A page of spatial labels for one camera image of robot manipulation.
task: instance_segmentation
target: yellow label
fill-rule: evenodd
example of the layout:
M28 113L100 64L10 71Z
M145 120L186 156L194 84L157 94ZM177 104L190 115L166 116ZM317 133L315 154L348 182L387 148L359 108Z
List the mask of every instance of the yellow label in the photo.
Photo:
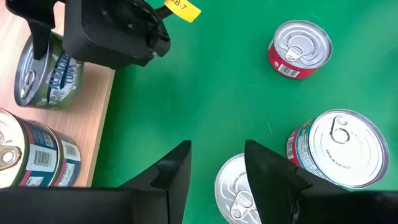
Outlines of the yellow label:
M187 0L166 0L164 2L174 14L188 22L193 22L201 13L201 10Z

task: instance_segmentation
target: tin can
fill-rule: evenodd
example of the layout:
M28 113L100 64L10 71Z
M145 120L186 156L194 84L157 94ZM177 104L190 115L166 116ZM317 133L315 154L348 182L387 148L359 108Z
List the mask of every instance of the tin can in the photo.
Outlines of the tin can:
M308 21L289 21L276 30L268 59L283 76L303 79L327 63L331 53L331 40L320 27Z
M363 189L387 172L387 142L378 128L351 110L331 110L296 129L286 144L287 158L334 184Z
M76 95L83 76L83 62L69 57L62 49L62 37L51 33L45 55L33 59L30 36L18 62L14 98L19 106L61 110Z
M228 160L218 172L215 196L221 214L229 223L261 223L250 190L243 153Z
M29 121L41 126L51 133L57 142L59 157L59 167L55 173L55 182L52 184L54 187L70 187L76 182L81 165L81 157L79 148L75 142L68 136L53 131L46 125L37 121Z
M76 174L58 181L67 175L62 146L50 128L0 109L0 188L71 185Z

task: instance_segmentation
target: can lid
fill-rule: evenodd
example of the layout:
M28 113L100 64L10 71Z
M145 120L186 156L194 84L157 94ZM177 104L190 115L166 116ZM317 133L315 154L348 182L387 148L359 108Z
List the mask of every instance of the can lid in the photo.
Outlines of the can lid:
M40 89L47 78L51 62L52 46L47 45L47 52L40 60L33 58L33 42L30 36L18 61L14 82L14 98L19 106L26 106Z
M217 206L230 223L260 224L260 216L252 196L244 154L229 159L215 181Z
M321 114L309 134L310 152L333 182L354 189L381 180L389 153L378 128L363 115L338 109Z
M25 153L25 137L13 115L0 109L0 188L10 187L19 177Z
M318 68L332 52L328 34L308 21L289 21L276 31L274 45L278 54L298 68Z

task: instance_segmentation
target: green surface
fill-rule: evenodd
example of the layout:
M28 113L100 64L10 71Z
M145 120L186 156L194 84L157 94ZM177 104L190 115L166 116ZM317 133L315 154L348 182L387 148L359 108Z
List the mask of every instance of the green surface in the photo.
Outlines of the green surface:
M184 223L227 223L214 180L245 139L283 154L295 128L346 108L373 121L390 148L387 175L370 189L398 189L398 1L192 3L202 10L194 23L165 20L172 47L164 58L117 72L94 186L119 186L191 139ZM293 19L318 24L333 42L330 61L306 80L279 75L267 60L276 28Z

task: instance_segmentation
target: wooden surface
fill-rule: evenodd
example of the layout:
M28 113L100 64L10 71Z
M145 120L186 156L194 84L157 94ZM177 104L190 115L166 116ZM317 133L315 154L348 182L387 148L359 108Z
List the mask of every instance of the wooden surface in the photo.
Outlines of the wooden surface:
M55 32L63 33L62 3L55 5ZM14 101L14 77L22 48L30 35L27 22L11 14L0 0L0 108L25 119L34 119L70 136L81 152L81 171L76 186L89 186L93 179L114 70L85 63L83 84L67 111L18 107Z

